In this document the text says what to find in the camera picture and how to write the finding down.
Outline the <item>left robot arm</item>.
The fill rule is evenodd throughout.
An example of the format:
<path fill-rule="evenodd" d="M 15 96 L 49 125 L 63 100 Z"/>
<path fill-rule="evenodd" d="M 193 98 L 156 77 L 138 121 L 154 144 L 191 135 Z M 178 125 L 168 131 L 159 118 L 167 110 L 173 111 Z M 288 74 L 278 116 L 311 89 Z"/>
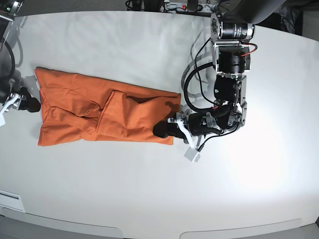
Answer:
<path fill-rule="evenodd" d="M 173 136 L 192 144 L 193 137 L 221 137 L 234 133 L 246 122 L 246 76 L 250 70 L 250 47 L 256 24 L 268 18 L 284 1 L 242 0 L 230 11 L 222 13 L 221 1 L 211 7 L 210 38 L 212 61 L 194 69 L 183 84 L 183 95 L 188 110 L 180 111 L 166 121 L 157 123 L 153 134 L 160 138 Z M 212 67 L 216 72 L 212 106 L 199 108 L 189 99 L 188 86 L 194 75 Z"/>

